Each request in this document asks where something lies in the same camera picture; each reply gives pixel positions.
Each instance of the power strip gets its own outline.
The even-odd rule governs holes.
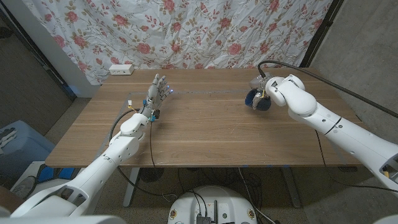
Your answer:
[[[131,75],[134,67],[132,65],[112,65],[109,71],[111,75]]]

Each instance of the plastic container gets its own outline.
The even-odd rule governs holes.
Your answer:
[[[0,129],[16,128],[16,138],[7,143],[0,155],[0,174],[18,179],[33,161],[44,161],[55,147],[43,135],[23,121],[16,121]]]

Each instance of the wire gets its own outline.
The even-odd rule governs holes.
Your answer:
[[[162,192],[162,196],[164,199],[166,199],[166,201],[171,202],[171,200],[168,200],[167,198],[164,197],[162,183],[160,182],[159,173],[157,172],[155,162],[154,162],[154,157],[152,155],[152,122],[150,123],[150,131],[149,131],[149,148],[150,148],[150,158],[152,159],[152,164],[154,165],[156,177],[157,177],[157,180],[159,183],[160,191]]]
[[[228,168],[225,168],[225,169],[226,169],[226,173],[225,173],[226,178],[225,178],[225,180],[229,181],[229,182],[226,183],[226,181],[225,181],[225,182],[222,183],[222,185],[229,186],[229,185],[231,185],[233,183],[237,183],[237,182],[243,184],[243,181],[242,181],[237,169],[231,168],[232,172],[229,172],[229,173],[228,173],[228,171],[231,170],[231,169],[228,169]],[[202,171],[202,174],[210,182],[216,182],[216,180],[217,180],[217,182],[219,182],[219,180],[221,180],[221,178],[217,178],[217,177],[215,177],[216,180],[210,178],[206,174],[204,169],[201,169],[201,171]],[[262,184],[261,184],[261,178],[258,175],[256,175],[256,174],[249,174],[249,177],[250,177],[250,179],[245,179],[245,181],[246,181],[246,185],[249,188],[249,191],[252,192],[252,193],[250,193],[251,197],[253,199],[253,202],[251,204],[252,205],[254,204],[255,206],[253,206],[253,207],[257,207],[257,208],[259,208],[261,210],[261,207],[262,207]],[[257,215],[257,222],[259,224],[263,223],[262,218],[263,218],[262,215]]]
[[[129,182],[129,184],[131,184],[133,187],[137,188],[138,190],[140,190],[140,191],[142,191],[142,192],[144,192],[144,193],[147,193],[147,194],[149,194],[149,195],[153,195],[153,196],[163,196],[163,195],[161,195],[161,194],[155,194],[155,193],[146,191],[146,190],[144,190],[144,189],[138,187],[136,184],[134,184],[133,182],[131,182],[131,180],[123,173],[123,171],[120,169],[120,166],[117,166],[117,170],[118,170],[119,173],[123,176],[123,178],[124,178],[127,182]]]
[[[193,191],[193,189],[192,189],[192,192],[193,192],[195,198],[197,198],[197,202],[198,202],[198,205],[199,205],[199,215],[201,216],[201,209],[200,209],[199,199],[198,199],[198,197],[197,197],[197,194]]]
[[[251,196],[250,196],[250,191],[249,191],[249,188],[248,188],[248,186],[247,186],[247,184],[246,184],[246,181],[245,181],[245,179],[244,179],[244,177],[243,177],[243,174],[242,174],[242,171],[241,171],[241,168],[240,167],[238,167],[238,170],[239,170],[239,174],[241,175],[241,177],[242,177],[242,180],[243,180],[243,183],[244,183],[244,186],[246,187],[246,190],[247,190],[247,192],[248,192],[248,195],[249,195],[249,199],[250,199],[250,202],[252,203],[252,205],[253,205],[253,207],[254,207],[254,209],[256,209],[257,210],[257,212],[259,212],[264,218],[266,218],[266,219],[268,219],[271,223],[273,223],[273,224],[275,224],[275,222],[272,220],[272,219],[270,219],[267,215],[265,215],[265,214],[263,214],[256,206],[254,206],[254,204],[253,204],[253,201],[252,201],[252,199],[251,199]]]
[[[207,206],[206,206],[206,202],[205,202],[205,200],[203,199],[203,197],[202,197],[200,194],[195,193],[195,192],[193,191],[193,189],[192,189],[192,190],[189,190],[188,192],[191,192],[191,193],[193,193],[193,194],[195,194],[195,195],[197,195],[197,196],[199,196],[199,197],[201,198],[201,200],[202,200],[203,203],[205,204],[205,217],[207,217]]]
[[[181,189],[182,189],[182,193],[181,193],[181,195],[182,195],[182,194],[185,193],[185,190],[184,190],[184,186],[182,185],[181,178],[180,178],[180,168],[178,168],[178,170],[177,170],[177,175],[178,175],[178,181],[180,182],[180,186],[181,186]],[[197,202],[198,202],[198,205],[199,205],[199,213],[200,214],[201,214],[201,208],[200,208],[200,203],[199,203],[197,195],[202,199],[203,204],[205,204],[205,217],[207,217],[207,207],[206,207],[206,203],[205,203],[205,200],[203,199],[203,197],[201,195],[197,194],[196,192],[194,192],[193,189],[191,189],[191,190],[189,190],[187,192],[193,193],[194,196],[197,198]]]
[[[109,142],[111,142],[112,140],[112,135],[113,135],[113,130],[116,127],[116,125],[118,124],[118,122],[120,121],[120,119],[122,119],[126,114],[133,112],[134,110],[128,110],[126,112],[124,112],[122,115],[120,115],[120,117],[113,123],[111,131],[109,132]]]
[[[389,110],[389,109],[387,109],[387,108],[385,108],[385,107],[383,107],[383,106],[381,106],[381,105],[379,105],[379,104],[377,104],[377,103],[375,103],[375,102],[373,102],[373,101],[371,101],[371,100],[369,100],[369,99],[367,99],[367,98],[365,98],[365,97],[363,97],[363,96],[361,96],[359,94],[354,93],[353,91],[347,90],[346,88],[344,88],[342,86],[339,86],[336,83],[333,83],[333,82],[331,82],[331,81],[329,81],[329,80],[327,80],[325,78],[322,78],[322,77],[320,77],[320,76],[318,76],[318,75],[316,75],[316,74],[314,74],[312,72],[309,72],[309,71],[304,70],[302,68],[298,68],[298,67],[296,67],[294,65],[289,65],[289,64],[284,63],[284,62],[278,62],[278,61],[275,61],[275,60],[265,60],[265,61],[260,62],[259,65],[258,65],[258,69],[259,69],[261,77],[263,77],[263,78],[265,78],[265,76],[266,76],[265,73],[261,70],[261,65],[264,64],[264,63],[275,63],[275,64],[278,64],[278,65],[283,65],[283,66],[286,66],[286,67],[289,67],[289,68],[296,69],[296,70],[298,70],[300,72],[303,72],[303,73],[305,73],[307,75],[310,75],[313,78],[316,78],[317,80],[320,80],[320,81],[322,81],[322,82],[324,82],[324,83],[326,83],[328,85],[331,85],[331,86],[335,87],[336,89],[341,90],[341,91],[343,91],[343,92],[345,92],[345,93],[347,93],[347,94],[349,94],[349,95],[351,95],[351,96],[353,96],[353,97],[355,97],[355,98],[357,98],[359,100],[362,100],[363,102],[365,102],[365,103],[367,103],[369,105],[372,105],[375,108],[377,108],[377,109],[379,109],[379,110],[381,110],[381,111],[383,111],[383,112],[385,112],[385,113],[387,113],[387,114],[389,114],[389,115],[391,115],[391,116],[393,116],[395,118],[398,118],[398,113],[393,112],[392,110]]]
[[[391,192],[398,193],[398,190],[394,190],[394,189],[388,189],[388,188],[376,187],[376,186],[368,186],[368,185],[351,185],[351,184],[342,183],[342,182],[340,182],[340,181],[334,179],[334,178],[331,176],[331,174],[330,174],[330,172],[329,172],[329,170],[328,170],[328,167],[326,166],[325,157],[323,156],[323,150],[322,150],[321,140],[319,139],[318,131],[315,130],[315,133],[317,134],[318,143],[319,143],[319,150],[321,151],[323,165],[325,166],[326,172],[328,173],[330,179],[332,179],[332,180],[335,181],[336,183],[339,183],[339,184],[344,185],[344,186],[347,186],[347,187],[361,187],[361,188],[388,190],[388,191],[391,191]]]
[[[182,185],[181,178],[180,178],[180,168],[178,168],[178,170],[177,170],[177,175],[178,175],[178,181],[180,182],[182,192],[184,193],[185,189],[184,189],[184,186]]]
[[[114,122],[114,124],[112,125],[111,131],[109,132],[109,141],[112,140],[113,131],[114,131],[116,125],[118,124],[118,122],[119,122],[126,114],[128,114],[128,113],[130,113],[130,112],[133,112],[133,111],[135,111],[135,110],[128,110],[128,111],[124,112],[120,117],[117,118],[117,120],[116,120],[116,121]],[[134,184],[133,182],[131,182],[131,180],[130,180],[130,179],[124,174],[124,172],[120,169],[120,166],[117,166],[117,170],[119,171],[119,173],[122,175],[122,177],[123,177],[129,184],[131,184],[133,187],[135,187],[136,189],[138,189],[138,190],[140,190],[140,191],[142,191],[142,192],[144,192],[144,193],[147,193],[147,194],[153,195],[153,196],[162,196],[163,198],[164,198],[165,196],[174,196],[174,197],[177,198],[177,196],[176,196],[175,194],[165,194],[165,195],[164,195],[163,193],[162,193],[162,194],[155,194],[155,193],[146,191],[146,190],[144,190],[144,189],[138,187],[138,186],[137,186],[136,184]]]

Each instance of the robotic arm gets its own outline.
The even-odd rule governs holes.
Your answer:
[[[144,139],[143,129],[159,117],[163,100],[171,94],[165,76],[157,74],[148,89],[144,106],[121,125],[107,150],[86,169],[66,184],[45,189],[26,200],[11,218],[16,217],[76,217],[84,215],[93,197],[105,184],[115,168],[132,157]]]
[[[291,118],[324,134],[357,158],[387,188],[398,190],[398,145],[375,136],[319,104],[294,75],[282,78],[267,74],[264,78],[255,78],[250,86],[258,92],[265,91],[278,106],[287,105]]]

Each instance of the pink flower pattern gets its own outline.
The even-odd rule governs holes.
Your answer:
[[[150,46],[148,44],[139,43],[137,46],[137,50],[140,51],[142,54],[149,54]]]
[[[70,11],[67,13],[68,19],[70,20],[70,22],[77,22],[77,15],[76,13],[74,13],[73,11]]]
[[[174,2],[173,0],[163,0],[164,8],[169,12],[174,11]]]
[[[63,48],[65,46],[65,40],[60,35],[56,35],[54,37],[54,40],[60,46],[60,48]]]
[[[134,62],[136,69],[255,68],[265,59],[299,65],[332,0],[23,2],[98,85],[114,63]]]
[[[240,53],[242,49],[242,46],[240,44],[232,44],[228,51],[231,55],[237,55],[238,53]]]
[[[83,62],[78,62],[77,65],[79,66],[80,70],[82,72],[85,72],[86,69],[88,68],[87,64],[83,63]]]
[[[51,14],[46,14],[46,15],[44,16],[44,20],[47,21],[47,22],[50,22],[50,21],[51,21],[51,18],[52,18],[52,15],[51,15]]]
[[[116,65],[120,64],[119,59],[117,59],[116,57],[111,57],[111,62]]]

